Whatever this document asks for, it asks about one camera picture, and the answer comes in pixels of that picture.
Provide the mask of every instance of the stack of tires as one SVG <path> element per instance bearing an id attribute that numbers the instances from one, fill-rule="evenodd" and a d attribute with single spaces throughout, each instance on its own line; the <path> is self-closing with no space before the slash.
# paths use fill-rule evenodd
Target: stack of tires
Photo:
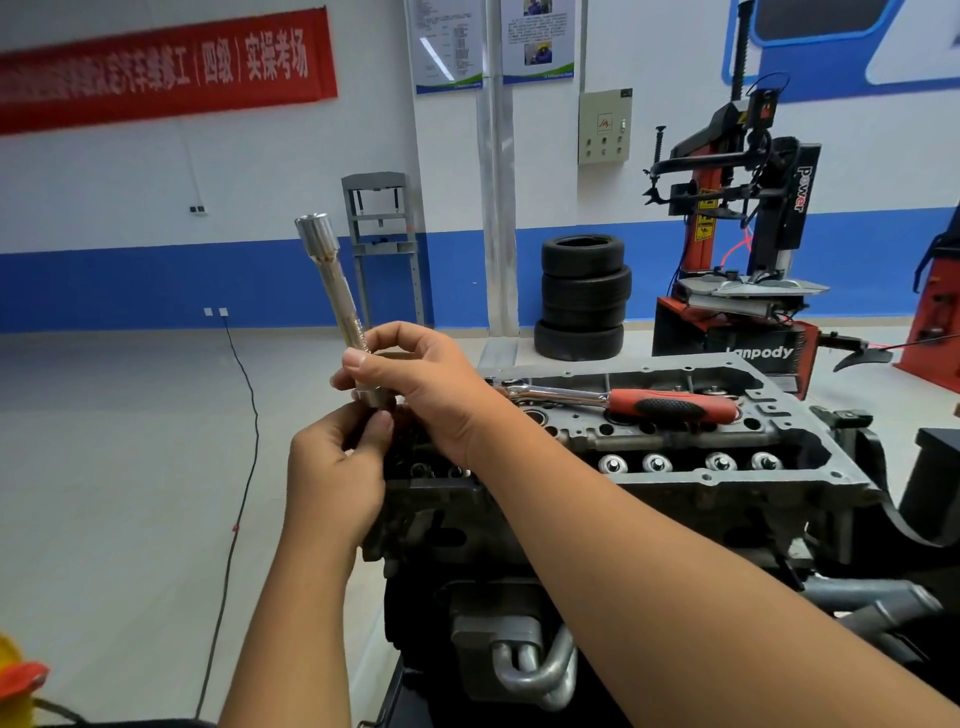
<path id="1" fill-rule="evenodd" d="M 543 243 L 543 317 L 534 348 L 561 361 L 609 359 L 623 348 L 623 319 L 632 279 L 623 241 L 610 235 L 573 235 Z"/>

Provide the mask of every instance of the electrical box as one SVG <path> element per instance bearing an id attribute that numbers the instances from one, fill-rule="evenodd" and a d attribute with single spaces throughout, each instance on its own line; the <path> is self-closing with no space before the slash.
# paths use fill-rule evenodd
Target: electrical box
<path id="1" fill-rule="evenodd" d="M 601 164 L 630 157 L 632 88 L 580 94 L 577 163 Z"/>

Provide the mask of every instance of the gray floor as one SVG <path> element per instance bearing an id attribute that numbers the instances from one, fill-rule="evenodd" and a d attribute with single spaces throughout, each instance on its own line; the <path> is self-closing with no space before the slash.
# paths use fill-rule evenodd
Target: gray floor
<path id="1" fill-rule="evenodd" d="M 883 343 L 906 328 L 842 329 Z M 237 331 L 261 412 L 260 457 L 238 542 L 204 717 L 226 694 L 276 546 L 290 437 L 346 401 L 327 378 L 331 331 Z M 622 358 L 648 355 L 628 332 Z M 461 344 L 476 362 L 484 339 Z M 920 426 L 957 426 L 960 396 L 889 366 L 830 371 L 811 399 L 876 414 L 892 490 Z M 521 339 L 517 363 L 537 360 Z M 248 393 L 222 331 L 0 337 L 0 630 L 53 668 L 44 693 L 98 720 L 192 715 L 252 458 Z M 379 565 L 358 562 L 346 634 L 354 721 L 373 718 L 395 655 Z"/>

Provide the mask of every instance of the metal rack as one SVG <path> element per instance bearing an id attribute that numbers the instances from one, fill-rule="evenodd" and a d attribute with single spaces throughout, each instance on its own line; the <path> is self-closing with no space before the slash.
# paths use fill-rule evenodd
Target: metal rack
<path id="1" fill-rule="evenodd" d="M 367 255 L 409 255 L 410 277 L 414 286 L 414 309 L 417 323 L 423 326 L 423 293 L 420 285 L 420 246 L 414 234 L 413 210 L 410 207 L 407 176 L 402 172 L 370 172 L 347 175 L 341 179 L 344 186 L 344 201 L 347 204 L 347 220 L 350 229 L 353 268 L 357 275 L 360 309 L 364 324 L 372 326 L 370 301 L 367 298 L 367 282 L 364 279 L 363 260 Z M 362 193 L 394 190 L 393 212 L 367 212 L 363 207 Z M 360 223 L 376 220 L 381 226 L 384 220 L 405 221 L 406 240 L 396 242 L 366 243 L 360 240 Z"/>

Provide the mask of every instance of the right hand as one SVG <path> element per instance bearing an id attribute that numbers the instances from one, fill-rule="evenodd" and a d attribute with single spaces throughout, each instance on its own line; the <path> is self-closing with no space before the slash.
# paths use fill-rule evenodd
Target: right hand
<path id="1" fill-rule="evenodd" d="M 440 452 L 461 468 L 476 470 L 471 444 L 476 447 L 481 427 L 495 426 L 516 407 L 476 373 L 449 336 L 402 321 L 372 328 L 365 335 L 372 352 L 400 347 L 413 357 L 347 349 L 343 368 L 330 384 L 346 390 L 360 382 L 399 392 Z"/>

